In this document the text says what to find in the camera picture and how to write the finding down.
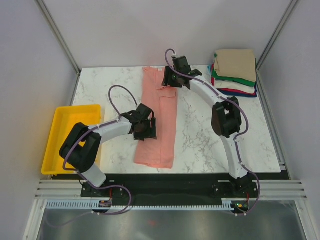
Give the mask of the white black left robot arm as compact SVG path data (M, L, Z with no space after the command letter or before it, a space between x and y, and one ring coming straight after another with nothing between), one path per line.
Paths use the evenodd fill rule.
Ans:
M106 175L95 164L103 143L120 136L133 135L134 140L157 139L154 111L144 104L135 110L121 113L117 118L97 125L76 123L59 150L59 156L73 167L84 180L92 184L92 191L99 197L106 196L110 185Z

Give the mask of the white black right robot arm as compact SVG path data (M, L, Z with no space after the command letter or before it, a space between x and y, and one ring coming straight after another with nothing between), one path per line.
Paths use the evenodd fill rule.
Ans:
M227 97L213 87L198 70L192 70L185 56L177 56L173 49L173 65L165 57L164 87L182 88L200 96L211 108L211 127L222 140L231 176L229 191L235 197L242 196L250 184L251 171L244 165L240 136L249 130L249 121L236 97Z

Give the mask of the pink t shirt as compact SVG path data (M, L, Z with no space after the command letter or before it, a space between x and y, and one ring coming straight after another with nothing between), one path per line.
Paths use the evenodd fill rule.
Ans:
M171 169L175 159L178 90L162 85L164 75L164 67L143 68L141 103L154 112L157 139L138 142L134 163Z

